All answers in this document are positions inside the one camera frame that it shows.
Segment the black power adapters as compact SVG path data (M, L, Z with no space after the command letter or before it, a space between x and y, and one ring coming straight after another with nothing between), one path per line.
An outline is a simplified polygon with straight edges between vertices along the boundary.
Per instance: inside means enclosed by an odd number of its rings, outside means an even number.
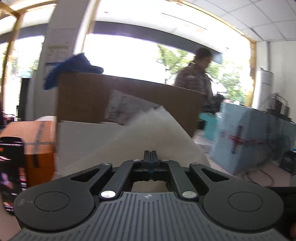
M272 93L268 97L267 113L284 121L292 121L289 117L290 106L288 105L288 101L281 97L279 93Z

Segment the small dark teal box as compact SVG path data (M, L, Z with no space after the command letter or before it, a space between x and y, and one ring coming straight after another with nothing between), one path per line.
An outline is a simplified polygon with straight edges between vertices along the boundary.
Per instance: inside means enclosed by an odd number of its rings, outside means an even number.
M290 173L292 176L295 175L295 156L294 151L287 151L284 153L282 160L280 161L279 167L286 172Z

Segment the blue cloth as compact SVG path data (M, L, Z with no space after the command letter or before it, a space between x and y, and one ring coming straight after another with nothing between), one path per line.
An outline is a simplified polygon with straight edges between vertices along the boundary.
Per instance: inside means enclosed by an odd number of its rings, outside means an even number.
M73 55L67 60L59 63L46 77L44 90L49 90L58 86L58 78L64 72L103 74L104 69L92 65L84 53Z

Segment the white foam board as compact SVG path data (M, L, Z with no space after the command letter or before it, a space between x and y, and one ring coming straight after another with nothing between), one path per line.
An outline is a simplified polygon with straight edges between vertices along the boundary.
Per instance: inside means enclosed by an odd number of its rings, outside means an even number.
M57 124L57 153L53 179L62 177L69 165L110 142L124 127L117 123L61 121Z

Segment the person in plaid jacket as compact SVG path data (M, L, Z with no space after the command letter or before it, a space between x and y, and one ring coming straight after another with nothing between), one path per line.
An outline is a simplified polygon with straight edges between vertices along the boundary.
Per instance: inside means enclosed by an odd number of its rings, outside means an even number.
M215 114L220 111L224 96L213 94L212 80L206 72L212 57L212 52L209 49L197 49L194 60L178 72L174 85L199 92L201 94L202 111Z

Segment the orange shoe box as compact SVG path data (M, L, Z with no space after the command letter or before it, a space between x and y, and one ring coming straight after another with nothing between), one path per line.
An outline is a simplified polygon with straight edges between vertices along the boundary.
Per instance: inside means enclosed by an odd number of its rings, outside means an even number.
M55 134L54 120L11 122L1 132L1 137L20 138L23 141L29 187L48 182L53 177Z

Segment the light blue cardboard box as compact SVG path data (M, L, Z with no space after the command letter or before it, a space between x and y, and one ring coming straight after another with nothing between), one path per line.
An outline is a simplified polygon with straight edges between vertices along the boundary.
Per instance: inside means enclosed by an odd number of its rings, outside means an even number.
M263 111L224 103L211 159L230 174L279 160L293 148L295 124Z

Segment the black smartphone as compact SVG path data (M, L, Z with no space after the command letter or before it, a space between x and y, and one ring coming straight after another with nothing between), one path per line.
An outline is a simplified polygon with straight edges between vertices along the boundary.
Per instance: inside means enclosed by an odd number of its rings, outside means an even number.
M14 215L14 200L27 189L25 145L18 137L1 137L1 200Z

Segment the brown cardboard box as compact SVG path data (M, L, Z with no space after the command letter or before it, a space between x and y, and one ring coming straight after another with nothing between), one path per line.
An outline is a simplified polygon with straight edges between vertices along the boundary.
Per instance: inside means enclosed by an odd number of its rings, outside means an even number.
M90 73L59 78L57 121L126 125L140 111L163 107L192 137L201 112L201 94L161 83Z

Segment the teal flat box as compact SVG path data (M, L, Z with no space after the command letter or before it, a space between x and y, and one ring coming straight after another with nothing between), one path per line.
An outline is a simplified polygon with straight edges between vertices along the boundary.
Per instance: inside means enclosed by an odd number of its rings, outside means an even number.
M219 120L218 116L211 113L201 113L199 118L205 122L204 137L213 141L216 135L216 128Z

